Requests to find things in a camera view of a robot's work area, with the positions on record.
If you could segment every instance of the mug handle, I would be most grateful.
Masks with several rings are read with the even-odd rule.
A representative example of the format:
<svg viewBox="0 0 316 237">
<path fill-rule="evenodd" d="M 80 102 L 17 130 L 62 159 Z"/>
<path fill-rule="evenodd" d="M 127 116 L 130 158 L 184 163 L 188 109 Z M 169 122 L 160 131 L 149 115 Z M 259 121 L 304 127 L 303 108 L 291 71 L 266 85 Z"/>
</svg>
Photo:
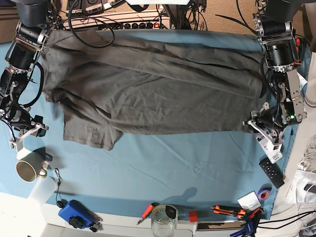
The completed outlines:
<svg viewBox="0 0 316 237">
<path fill-rule="evenodd" d="M 46 176 L 47 176 L 47 171 L 42 168 L 42 169 L 41 169 L 41 172 L 43 172 L 43 173 L 45 173 L 45 174 L 38 174 L 38 177 L 39 177 L 39 178 L 46 178 Z"/>
</svg>

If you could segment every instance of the screwdriver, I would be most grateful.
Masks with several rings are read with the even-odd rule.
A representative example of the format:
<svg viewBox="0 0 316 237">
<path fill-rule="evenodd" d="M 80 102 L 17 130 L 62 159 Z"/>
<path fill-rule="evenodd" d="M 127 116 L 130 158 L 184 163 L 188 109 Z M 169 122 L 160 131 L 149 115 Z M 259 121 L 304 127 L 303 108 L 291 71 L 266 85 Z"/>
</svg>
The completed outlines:
<svg viewBox="0 0 316 237">
<path fill-rule="evenodd" d="M 149 215 L 149 213 L 151 213 L 151 211 L 153 210 L 153 208 L 155 207 L 155 206 L 158 206 L 159 205 L 159 203 L 157 203 L 157 202 L 154 202 L 154 203 L 152 203 L 152 204 L 150 204 L 148 207 L 147 207 L 147 209 L 146 209 L 146 211 L 143 213 L 143 215 L 141 216 L 141 218 L 139 219 L 139 221 L 137 222 L 137 225 L 139 225 L 140 223 L 142 223 L 142 221 Z"/>
</svg>

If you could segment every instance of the tape roll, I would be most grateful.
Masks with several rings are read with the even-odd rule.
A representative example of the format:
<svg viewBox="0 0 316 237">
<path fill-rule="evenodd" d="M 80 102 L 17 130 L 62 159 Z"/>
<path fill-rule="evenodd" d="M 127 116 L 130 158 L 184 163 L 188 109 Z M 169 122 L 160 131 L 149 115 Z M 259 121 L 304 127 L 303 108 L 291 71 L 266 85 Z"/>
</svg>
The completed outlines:
<svg viewBox="0 0 316 237">
<path fill-rule="evenodd" d="M 270 196 L 270 190 L 267 188 L 260 189 L 257 195 L 259 201 L 266 200 L 269 196 Z"/>
</svg>

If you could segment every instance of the blue fabric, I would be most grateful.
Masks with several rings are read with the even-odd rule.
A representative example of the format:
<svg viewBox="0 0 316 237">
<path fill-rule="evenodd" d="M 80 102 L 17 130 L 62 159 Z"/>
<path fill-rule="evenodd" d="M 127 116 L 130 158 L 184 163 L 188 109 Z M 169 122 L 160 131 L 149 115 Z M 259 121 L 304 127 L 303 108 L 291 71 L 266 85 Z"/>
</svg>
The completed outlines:
<svg viewBox="0 0 316 237">
<path fill-rule="evenodd" d="M 121 37 L 136 40 L 198 43 L 215 47 L 260 50 L 253 38 L 211 32 L 116 31 Z M 0 45 L 0 68 L 8 44 Z M 34 74 L 39 80 L 39 71 Z M 21 102 L 31 101 L 38 85 L 29 84 Z M 59 168 L 63 182 L 61 198 L 76 199 L 88 209 L 108 214 L 140 217 L 151 202 L 170 203 L 178 207 L 180 219 L 188 220 L 188 212 L 199 211 L 200 220 L 224 220 L 229 217 L 213 214 L 213 205 L 236 205 L 237 199 L 263 185 L 272 188 L 263 207 L 269 219 L 277 191 L 258 165 L 265 154 L 254 136 L 241 132 L 209 132 L 180 135 L 124 134 L 112 151 L 63 141 L 63 113 L 58 104 L 45 102 L 43 95 L 32 106 L 31 115 L 44 116 L 50 127 L 43 138 L 29 137 L 24 146 L 50 156 L 48 175 Z M 283 158 L 278 161 L 285 170 L 297 127 L 284 135 Z M 9 149 L 10 133 L 0 127 L 0 192 L 26 198 L 33 185 L 22 181 L 15 171 L 16 152 Z M 55 204 L 55 195 L 48 200 Z"/>
</svg>

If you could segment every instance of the white card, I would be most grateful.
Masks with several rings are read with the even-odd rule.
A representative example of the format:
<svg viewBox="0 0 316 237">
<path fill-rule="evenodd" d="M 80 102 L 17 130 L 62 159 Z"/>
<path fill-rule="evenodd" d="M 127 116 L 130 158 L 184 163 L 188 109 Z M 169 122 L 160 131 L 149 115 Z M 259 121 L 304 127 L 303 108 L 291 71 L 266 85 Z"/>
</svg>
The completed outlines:
<svg viewBox="0 0 316 237">
<path fill-rule="evenodd" d="M 261 206 L 255 191 L 239 198 L 238 203 L 245 211 L 253 211 Z"/>
</svg>

